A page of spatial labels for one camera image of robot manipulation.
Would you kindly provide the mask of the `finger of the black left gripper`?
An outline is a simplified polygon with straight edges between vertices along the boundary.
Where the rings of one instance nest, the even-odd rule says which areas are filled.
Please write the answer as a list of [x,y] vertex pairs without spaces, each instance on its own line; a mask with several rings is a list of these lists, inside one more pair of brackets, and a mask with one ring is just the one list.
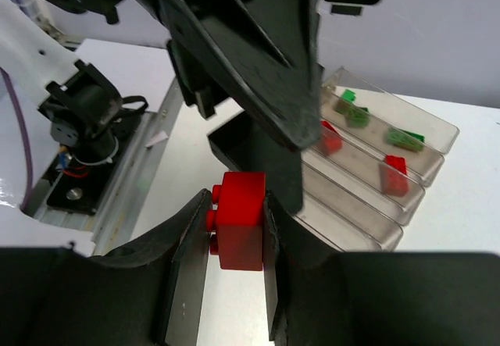
[[[177,81],[186,105],[197,105],[198,111],[208,119],[215,110],[203,107],[196,93],[189,90],[187,77],[181,75],[181,55],[183,49],[174,40],[168,40],[166,48],[173,65]],[[217,84],[209,85],[208,101],[213,108],[231,98]],[[208,136],[212,153],[229,170],[242,172],[265,172],[266,187],[272,191],[284,209],[296,215],[303,209],[302,158],[300,152],[291,152],[275,142],[250,115],[243,111],[228,122],[216,128]]]

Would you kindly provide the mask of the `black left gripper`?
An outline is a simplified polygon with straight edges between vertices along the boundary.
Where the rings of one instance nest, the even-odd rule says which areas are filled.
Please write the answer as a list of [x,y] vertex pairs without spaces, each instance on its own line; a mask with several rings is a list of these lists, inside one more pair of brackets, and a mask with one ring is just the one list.
[[[119,20],[123,0],[45,0]],[[155,0],[138,0],[157,16]],[[320,135],[318,0],[158,0],[172,36],[277,142],[304,150]],[[375,5],[380,0],[325,0]]]

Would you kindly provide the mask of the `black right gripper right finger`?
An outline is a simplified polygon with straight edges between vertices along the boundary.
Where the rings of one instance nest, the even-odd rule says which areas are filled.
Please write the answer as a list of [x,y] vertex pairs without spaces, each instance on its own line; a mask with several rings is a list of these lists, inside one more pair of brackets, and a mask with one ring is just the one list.
[[499,257],[341,252],[263,202],[263,265],[276,345],[496,345]]

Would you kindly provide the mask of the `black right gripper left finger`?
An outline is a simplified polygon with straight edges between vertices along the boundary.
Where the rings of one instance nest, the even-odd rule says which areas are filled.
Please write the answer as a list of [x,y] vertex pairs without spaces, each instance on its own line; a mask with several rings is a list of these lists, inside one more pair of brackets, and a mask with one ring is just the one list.
[[174,216],[106,255],[3,248],[2,344],[195,344],[211,197],[199,191]]

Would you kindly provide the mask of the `small red lego brick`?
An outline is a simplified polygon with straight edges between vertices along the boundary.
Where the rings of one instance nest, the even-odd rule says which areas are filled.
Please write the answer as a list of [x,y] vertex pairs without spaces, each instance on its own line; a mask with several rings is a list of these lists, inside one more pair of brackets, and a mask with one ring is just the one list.
[[212,208],[206,215],[209,253],[220,268],[238,271],[263,269],[264,172],[226,172],[212,187]]

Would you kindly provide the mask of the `red lego piece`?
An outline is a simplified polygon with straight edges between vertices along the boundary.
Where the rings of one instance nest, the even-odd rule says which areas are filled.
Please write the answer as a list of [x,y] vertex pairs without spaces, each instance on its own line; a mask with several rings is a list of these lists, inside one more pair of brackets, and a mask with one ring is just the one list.
[[342,149],[343,140],[340,134],[326,120],[321,121],[320,139],[315,144],[315,149],[324,157],[333,155]]

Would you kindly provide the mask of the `green lego piece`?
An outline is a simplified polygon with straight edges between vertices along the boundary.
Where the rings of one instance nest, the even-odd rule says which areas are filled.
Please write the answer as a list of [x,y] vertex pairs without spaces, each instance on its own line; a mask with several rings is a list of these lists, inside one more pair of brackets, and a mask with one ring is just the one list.
[[356,100],[356,95],[353,90],[345,88],[343,93],[341,94],[341,99],[346,102],[354,103]]

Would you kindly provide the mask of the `red rectangular lego brick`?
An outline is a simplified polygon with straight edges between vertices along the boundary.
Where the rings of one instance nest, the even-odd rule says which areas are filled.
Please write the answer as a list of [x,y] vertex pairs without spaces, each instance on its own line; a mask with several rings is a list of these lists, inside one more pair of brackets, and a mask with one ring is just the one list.
[[395,155],[386,155],[379,165],[380,187],[383,194],[404,197],[409,191],[406,160]]

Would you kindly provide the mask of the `long green lego brick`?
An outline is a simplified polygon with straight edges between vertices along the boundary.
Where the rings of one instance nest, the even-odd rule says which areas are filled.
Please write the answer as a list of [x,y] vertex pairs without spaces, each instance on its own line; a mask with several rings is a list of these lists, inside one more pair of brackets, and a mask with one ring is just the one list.
[[424,148],[425,137],[407,130],[389,128],[384,135],[386,143],[411,152],[421,152]]

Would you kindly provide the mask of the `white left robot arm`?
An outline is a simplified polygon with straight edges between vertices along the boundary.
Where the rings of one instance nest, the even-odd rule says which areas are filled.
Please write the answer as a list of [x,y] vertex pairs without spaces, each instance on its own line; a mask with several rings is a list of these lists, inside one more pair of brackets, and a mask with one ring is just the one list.
[[[76,14],[94,12],[119,21],[123,0],[46,0]],[[273,163],[284,183],[267,187],[290,213],[303,206],[300,154],[320,138],[317,60],[319,0],[136,0],[169,32],[167,49],[188,105],[204,117],[231,98],[242,108],[252,169]],[[324,0],[354,15],[380,0]],[[12,76],[55,139],[85,166],[116,154],[112,123],[126,116],[126,99],[93,65],[83,62],[23,14],[1,0],[1,68]]]

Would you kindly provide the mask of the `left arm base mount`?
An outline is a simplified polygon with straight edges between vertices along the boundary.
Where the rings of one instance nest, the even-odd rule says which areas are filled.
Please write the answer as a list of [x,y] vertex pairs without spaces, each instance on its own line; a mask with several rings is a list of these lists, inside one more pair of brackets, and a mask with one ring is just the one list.
[[146,111],[145,98],[128,96],[124,104],[138,103],[136,109],[124,107],[112,121],[110,131],[115,139],[112,157],[103,162],[79,162],[69,152],[57,159],[53,171],[59,175],[40,206],[41,210],[56,210],[69,214],[93,216],[111,187],[113,177],[119,172],[125,155],[132,152],[132,140],[145,133],[145,124],[153,114]]

